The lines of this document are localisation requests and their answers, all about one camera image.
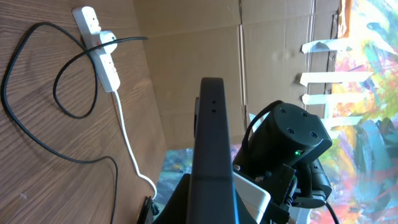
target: coiled black cable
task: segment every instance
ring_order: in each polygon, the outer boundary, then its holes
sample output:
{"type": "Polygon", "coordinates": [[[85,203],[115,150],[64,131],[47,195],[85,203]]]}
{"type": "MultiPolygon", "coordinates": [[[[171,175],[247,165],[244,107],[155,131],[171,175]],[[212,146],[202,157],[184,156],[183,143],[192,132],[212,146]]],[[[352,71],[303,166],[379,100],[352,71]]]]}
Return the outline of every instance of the coiled black cable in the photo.
{"type": "Polygon", "coordinates": [[[85,117],[87,117],[88,115],[90,115],[91,112],[93,112],[93,110],[94,110],[94,107],[95,107],[95,104],[96,104],[97,98],[98,98],[98,79],[97,79],[98,74],[97,74],[97,72],[96,72],[96,70],[95,70],[94,61],[93,61],[93,59],[92,59],[91,56],[90,56],[90,52],[92,52],[92,51],[94,51],[94,50],[96,50],[96,49],[105,47],[105,46],[107,46],[107,45],[116,44],[116,43],[120,43],[120,42],[125,42],[125,41],[129,41],[129,40],[147,40],[147,37],[128,37],[128,38],[123,38],[123,39],[117,39],[117,40],[114,40],[114,41],[111,41],[111,42],[108,42],[108,43],[105,43],[105,44],[98,45],[98,46],[93,47],[93,48],[91,48],[91,49],[86,49],[86,47],[85,47],[82,43],[80,43],[79,40],[77,40],[77,39],[76,39],[74,36],[72,36],[68,31],[66,31],[65,29],[61,28],[60,26],[57,26],[57,25],[55,25],[55,24],[53,24],[53,23],[50,23],[50,22],[40,22],[40,23],[36,23],[36,24],[34,24],[32,27],[30,27],[30,28],[27,30],[27,32],[22,36],[22,38],[20,39],[19,43],[17,44],[17,47],[16,47],[14,53],[12,54],[11,59],[10,59],[8,65],[7,65],[7,69],[6,69],[6,72],[5,72],[5,74],[4,74],[4,77],[3,77],[2,83],[1,83],[1,103],[2,103],[3,108],[4,108],[5,112],[7,113],[7,115],[13,120],[13,122],[15,122],[15,123],[18,125],[19,128],[22,129],[23,132],[25,132],[26,135],[28,135],[33,141],[35,141],[37,144],[39,144],[40,146],[42,146],[42,147],[43,147],[44,149],[46,149],[48,152],[51,152],[52,154],[54,154],[54,155],[56,155],[56,156],[58,156],[58,157],[61,157],[62,159],[66,159],[66,160],[68,160],[68,161],[70,161],[70,162],[74,162],[74,163],[77,163],[77,164],[92,164],[92,163],[95,163],[95,162],[102,161],[103,159],[110,159],[110,160],[113,162],[113,164],[114,164],[114,166],[115,166],[115,168],[116,168],[116,178],[115,178],[114,198],[113,198],[113,209],[112,209],[112,215],[111,215],[111,223],[113,223],[113,221],[114,221],[114,214],[115,214],[115,211],[116,211],[116,195],[117,195],[117,192],[118,192],[118,174],[119,174],[118,165],[117,165],[116,161],[115,161],[112,157],[110,157],[110,156],[103,156],[103,157],[100,157],[100,158],[98,158],[98,159],[89,160],[89,161],[84,161],[84,160],[79,160],[79,159],[74,159],[74,158],[68,157],[68,156],[66,156],[66,155],[64,155],[64,154],[61,154],[61,153],[55,151],[54,149],[52,149],[51,147],[49,147],[48,145],[46,145],[45,143],[43,143],[42,141],[40,141],[39,139],[37,139],[37,138],[36,138],[36,137],[35,137],[35,136],[34,136],[34,135],[33,135],[33,134],[32,134],[20,121],[19,121],[19,120],[18,120],[17,116],[12,112],[11,107],[10,107],[10,105],[9,105],[9,103],[8,103],[8,100],[7,100],[7,84],[8,84],[9,77],[11,76],[12,69],[14,68],[14,65],[15,65],[15,63],[16,63],[16,61],[17,61],[17,59],[18,59],[18,56],[19,56],[19,54],[21,53],[22,49],[24,48],[24,46],[25,46],[26,42],[28,41],[29,37],[33,34],[33,32],[34,32],[37,28],[39,28],[39,27],[41,27],[41,26],[50,26],[50,27],[56,28],[57,30],[63,32],[65,35],[67,35],[69,38],[71,38],[71,40],[73,40],[77,45],[79,45],[79,47],[80,47],[81,49],[83,49],[83,52],[82,52],[82,53],[80,53],[80,54],[74,56],[71,60],[69,60],[69,61],[61,68],[61,70],[59,71],[58,75],[57,75],[56,78],[55,78],[54,86],[53,86],[53,97],[54,97],[55,102],[58,104],[58,106],[60,107],[60,109],[61,109],[66,115],[68,115],[68,116],[70,116],[70,117],[72,117],[72,118],[75,118],[75,119],[82,119],[82,118],[85,118],[85,117]],[[64,106],[62,106],[61,102],[59,102],[58,97],[57,97],[57,86],[58,86],[59,80],[60,80],[60,78],[61,78],[63,72],[67,69],[67,67],[68,67],[70,64],[72,64],[75,60],[79,59],[80,57],[82,57],[82,56],[84,56],[84,55],[87,55],[87,56],[89,57],[91,63],[93,64],[94,73],[95,73],[95,95],[94,95],[93,104],[91,105],[91,108],[88,110],[88,112],[85,113],[85,114],[82,115],[82,116],[77,116],[77,115],[74,115],[74,114],[72,114],[71,112],[69,112],[64,106]]]}

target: power strip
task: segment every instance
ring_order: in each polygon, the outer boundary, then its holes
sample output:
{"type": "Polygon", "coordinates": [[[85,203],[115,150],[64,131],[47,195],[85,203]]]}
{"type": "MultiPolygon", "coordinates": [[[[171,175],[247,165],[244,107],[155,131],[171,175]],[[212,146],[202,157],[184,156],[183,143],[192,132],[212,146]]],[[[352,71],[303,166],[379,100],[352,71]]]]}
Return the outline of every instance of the power strip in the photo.
{"type": "MultiPolygon", "coordinates": [[[[87,49],[116,40],[111,31],[101,31],[100,22],[92,7],[76,8],[72,13],[87,49]]],[[[117,45],[111,44],[90,53],[105,92],[116,91],[120,86],[119,75],[111,56],[117,45]]]]}

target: wooden table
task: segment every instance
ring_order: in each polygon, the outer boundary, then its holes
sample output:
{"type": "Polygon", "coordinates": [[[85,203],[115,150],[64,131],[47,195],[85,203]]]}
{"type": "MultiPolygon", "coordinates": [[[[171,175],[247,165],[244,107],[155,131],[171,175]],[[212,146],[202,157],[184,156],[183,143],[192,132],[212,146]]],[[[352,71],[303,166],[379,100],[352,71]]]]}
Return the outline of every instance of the wooden table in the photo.
{"type": "MultiPolygon", "coordinates": [[[[53,22],[74,36],[71,10],[94,7],[103,30],[116,37],[140,35],[132,0],[0,0],[0,74],[23,33],[34,23],[53,22]]],[[[150,185],[137,177],[123,141],[112,94],[99,86],[87,118],[63,114],[52,98],[62,65],[81,50],[68,37],[41,27],[19,57],[8,85],[12,109],[40,140],[75,159],[113,156],[119,165],[115,223],[135,223],[150,185]]],[[[127,133],[141,172],[157,182],[166,146],[141,41],[119,44],[113,53],[121,80],[127,133]]],[[[58,88],[60,101],[75,114],[91,105],[94,75],[87,58],[74,63],[58,88]]],[[[0,110],[0,223],[109,223],[115,169],[110,161],[79,165],[60,159],[27,137],[0,110]]]]}

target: brown wood surface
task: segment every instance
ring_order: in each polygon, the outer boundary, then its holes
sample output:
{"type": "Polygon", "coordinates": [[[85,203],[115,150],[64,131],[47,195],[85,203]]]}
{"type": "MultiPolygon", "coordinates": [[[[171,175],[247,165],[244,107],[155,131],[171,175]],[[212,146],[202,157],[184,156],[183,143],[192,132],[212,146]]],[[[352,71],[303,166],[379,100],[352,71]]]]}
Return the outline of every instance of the brown wood surface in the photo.
{"type": "MultiPolygon", "coordinates": [[[[71,10],[85,5],[94,7],[103,30],[119,38],[140,35],[132,0],[0,0],[1,78],[14,47],[32,24],[53,22],[79,37],[71,10]]],[[[112,95],[100,85],[94,112],[81,120],[63,114],[52,98],[58,70],[79,52],[59,31],[39,28],[11,75],[9,102],[24,125],[58,152],[76,159],[113,156],[119,165],[115,223],[135,223],[144,197],[153,191],[131,165],[112,95]]],[[[166,146],[142,42],[119,44],[113,59],[133,151],[141,172],[157,182],[166,146]]],[[[86,112],[94,93],[90,61],[74,63],[58,89],[66,108],[75,114],[86,112]]],[[[110,161],[79,165],[47,152],[1,108],[0,223],[109,223],[114,175],[110,161]]]]}

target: colorful painting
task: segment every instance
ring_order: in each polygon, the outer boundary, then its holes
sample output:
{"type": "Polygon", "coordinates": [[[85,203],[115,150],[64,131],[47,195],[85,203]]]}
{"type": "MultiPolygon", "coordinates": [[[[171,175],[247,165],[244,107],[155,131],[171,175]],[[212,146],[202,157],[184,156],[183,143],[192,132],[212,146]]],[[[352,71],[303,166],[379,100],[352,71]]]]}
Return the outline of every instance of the colorful painting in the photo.
{"type": "MultiPolygon", "coordinates": [[[[333,117],[362,116],[321,157],[333,186],[329,203],[340,223],[398,223],[398,2],[353,0],[352,50],[338,52],[336,71],[374,72],[363,83],[333,84],[332,93],[365,93],[359,103],[339,103],[333,117]]],[[[333,223],[326,208],[312,223],[333,223]]]]}

